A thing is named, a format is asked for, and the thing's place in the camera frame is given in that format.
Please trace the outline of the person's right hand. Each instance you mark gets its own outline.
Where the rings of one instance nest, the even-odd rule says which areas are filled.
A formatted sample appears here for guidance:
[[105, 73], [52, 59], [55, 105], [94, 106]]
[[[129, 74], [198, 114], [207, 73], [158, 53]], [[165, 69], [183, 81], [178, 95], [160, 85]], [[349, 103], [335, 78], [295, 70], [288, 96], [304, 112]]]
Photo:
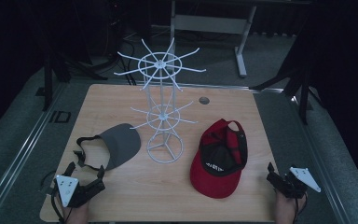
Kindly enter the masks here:
[[275, 190], [275, 212], [276, 224], [295, 224], [299, 214], [307, 205], [308, 194], [301, 199], [286, 198], [280, 191]]

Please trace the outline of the red baseball cap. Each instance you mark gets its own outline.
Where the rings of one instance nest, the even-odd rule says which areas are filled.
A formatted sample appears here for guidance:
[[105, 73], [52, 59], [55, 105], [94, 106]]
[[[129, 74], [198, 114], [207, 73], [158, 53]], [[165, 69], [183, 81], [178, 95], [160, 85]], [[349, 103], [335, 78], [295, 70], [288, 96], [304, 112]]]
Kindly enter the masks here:
[[236, 120], [220, 119], [201, 136], [190, 167], [190, 183], [214, 199], [230, 196], [248, 160], [246, 134]]

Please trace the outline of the grey sun visor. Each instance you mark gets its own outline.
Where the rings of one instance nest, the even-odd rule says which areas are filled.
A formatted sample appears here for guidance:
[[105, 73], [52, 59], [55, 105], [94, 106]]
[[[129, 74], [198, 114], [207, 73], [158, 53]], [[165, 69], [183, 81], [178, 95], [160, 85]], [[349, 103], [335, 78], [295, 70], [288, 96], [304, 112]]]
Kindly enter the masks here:
[[76, 140], [80, 150], [74, 150], [77, 155], [77, 164], [80, 167], [88, 166], [92, 170], [99, 171], [99, 168], [86, 164], [86, 152], [82, 147], [84, 141], [102, 140], [109, 151], [109, 161], [104, 166], [109, 171], [132, 159], [141, 148], [141, 137], [137, 130], [129, 123], [121, 123], [105, 130], [100, 134], [90, 137], [79, 137]]

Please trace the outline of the person's left hand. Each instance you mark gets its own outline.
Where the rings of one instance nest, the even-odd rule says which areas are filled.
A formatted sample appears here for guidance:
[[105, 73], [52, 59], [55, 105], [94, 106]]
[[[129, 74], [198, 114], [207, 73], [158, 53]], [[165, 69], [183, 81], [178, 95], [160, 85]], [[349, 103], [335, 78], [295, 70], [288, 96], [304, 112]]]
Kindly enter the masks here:
[[89, 206], [86, 202], [78, 208], [63, 207], [63, 219], [65, 224], [88, 224], [89, 223]]

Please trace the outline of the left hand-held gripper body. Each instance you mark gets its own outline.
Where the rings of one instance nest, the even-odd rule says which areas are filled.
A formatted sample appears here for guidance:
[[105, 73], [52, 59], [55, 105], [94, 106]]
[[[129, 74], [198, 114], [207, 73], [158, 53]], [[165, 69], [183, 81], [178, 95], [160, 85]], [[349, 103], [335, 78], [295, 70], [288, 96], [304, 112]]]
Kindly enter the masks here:
[[86, 186], [81, 186], [77, 178], [66, 175], [57, 175], [55, 183], [63, 207], [78, 208], [105, 189], [102, 175]]

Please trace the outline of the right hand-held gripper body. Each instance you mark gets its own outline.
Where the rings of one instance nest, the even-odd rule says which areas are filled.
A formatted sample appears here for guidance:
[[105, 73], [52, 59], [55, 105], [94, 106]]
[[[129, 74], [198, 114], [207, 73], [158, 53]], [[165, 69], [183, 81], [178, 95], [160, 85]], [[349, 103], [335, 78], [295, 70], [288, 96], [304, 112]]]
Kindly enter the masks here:
[[289, 173], [293, 175], [292, 183], [287, 182], [285, 176], [281, 177], [277, 173], [273, 177], [267, 177], [267, 181], [286, 198], [301, 199], [308, 188], [316, 192], [322, 191], [308, 168], [290, 167]]

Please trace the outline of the white wire display rack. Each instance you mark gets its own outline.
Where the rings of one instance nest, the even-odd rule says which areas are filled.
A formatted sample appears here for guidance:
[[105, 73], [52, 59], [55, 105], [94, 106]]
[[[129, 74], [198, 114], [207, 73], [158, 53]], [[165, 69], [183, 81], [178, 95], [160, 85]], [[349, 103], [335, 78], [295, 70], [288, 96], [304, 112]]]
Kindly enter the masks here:
[[176, 93], [183, 89], [176, 82], [176, 76], [182, 71], [203, 73], [205, 69], [185, 67], [182, 60], [196, 54], [200, 49], [195, 49], [181, 56], [174, 53], [175, 39], [172, 38], [170, 45], [165, 51], [153, 51], [142, 41], [147, 54], [141, 58], [118, 53], [122, 58], [137, 62], [137, 67], [124, 72], [115, 72], [116, 76], [125, 76], [133, 83], [131, 75], [139, 73], [143, 76], [144, 83], [141, 91], [145, 92], [147, 109], [131, 110], [143, 113], [145, 122], [134, 126], [139, 129], [148, 126], [153, 134], [147, 141], [145, 148], [149, 157], [158, 163], [167, 164], [177, 161], [184, 153], [183, 139], [175, 128], [180, 123], [194, 124], [193, 120], [183, 119], [181, 112], [193, 104], [186, 105], [176, 103]]

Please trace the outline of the grey metal desk frame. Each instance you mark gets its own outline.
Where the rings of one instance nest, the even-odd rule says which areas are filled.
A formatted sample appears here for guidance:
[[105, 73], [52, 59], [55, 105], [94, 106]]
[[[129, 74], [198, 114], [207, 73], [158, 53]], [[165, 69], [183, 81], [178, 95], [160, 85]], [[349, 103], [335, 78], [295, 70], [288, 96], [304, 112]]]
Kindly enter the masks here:
[[247, 77], [243, 49], [253, 24], [257, 6], [251, 6], [246, 19], [217, 18], [207, 16], [183, 15], [176, 12], [176, 0], [171, 0], [170, 34], [174, 38], [175, 31], [192, 31], [240, 35], [241, 42], [234, 49], [240, 77]]

